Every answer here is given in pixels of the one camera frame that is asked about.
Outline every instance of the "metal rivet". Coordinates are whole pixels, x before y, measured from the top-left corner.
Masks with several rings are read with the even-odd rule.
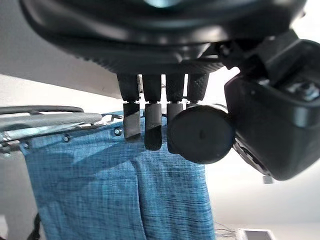
[[[115,128],[113,131],[114,135],[116,135],[117,137],[121,136],[122,134],[122,129],[120,128]]]
[[[70,141],[70,137],[69,137],[68,135],[65,135],[65,136],[63,137],[63,141],[64,141],[65,143],[68,143],[68,142]]]

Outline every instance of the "blue fabric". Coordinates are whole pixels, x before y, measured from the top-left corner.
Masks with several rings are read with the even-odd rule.
[[[21,145],[47,240],[214,240],[204,166],[168,153],[166,126],[160,151],[115,127]]]

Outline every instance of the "textured black grip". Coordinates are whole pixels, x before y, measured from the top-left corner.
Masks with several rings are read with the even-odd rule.
[[[187,99],[189,101],[202,101],[205,97],[209,73],[207,74],[189,74]]]
[[[169,126],[171,121],[177,116],[179,113],[181,113],[184,110],[184,105],[182,103],[169,103],[166,105],[166,119],[167,119],[167,125]],[[174,149],[174,147],[167,142],[168,151],[172,154],[178,154],[178,152]]]
[[[144,145],[147,150],[157,151],[162,146],[161,104],[145,105]]]
[[[135,140],[141,135],[140,127],[140,104],[130,102],[123,104],[123,129],[124,138]]]
[[[168,74],[165,76],[166,99],[168,102],[181,102],[184,97],[185,74]]]
[[[161,100],[161,75],[143,75],[143,93],[147,102],[159,102]]]
[[[139,101],[138,75],[117,74],[122,99],[128,102]]]

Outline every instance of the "screw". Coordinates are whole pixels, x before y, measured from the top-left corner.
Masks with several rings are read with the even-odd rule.
[[[68,142],[70,141],[70,137],[69,137],[68,135],[65,135],[65,136],[63,137],[63,141],[64,141],[65,143],[68,143]]]

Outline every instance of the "wire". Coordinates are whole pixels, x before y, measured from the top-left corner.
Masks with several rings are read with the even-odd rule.
[[[223,239],[236,239],[237,235],[236,235],[236,231],[234,229],[231,229],[230,227],[221,224],[217,221],[214,222],[216,225],[219,225],[223,228],[217,228],[214,230],[215,232],[215,236],[217,238],[223,238]]]
[[[228,226],[226,226],[226,225],[223,225],[223,224],[221,224],[221,223],[219,223],[219,222],[217,222],[217,221],[214,221],[214,223],[215,224],[217,224],[217,225],[220,225],[220,226],[222,226],[222,227],[224,227],[225,229],[228,229],[229,231],[231,231],[231,232],[236,232],[234,229],[231,229],[230,227],[228,227]]]

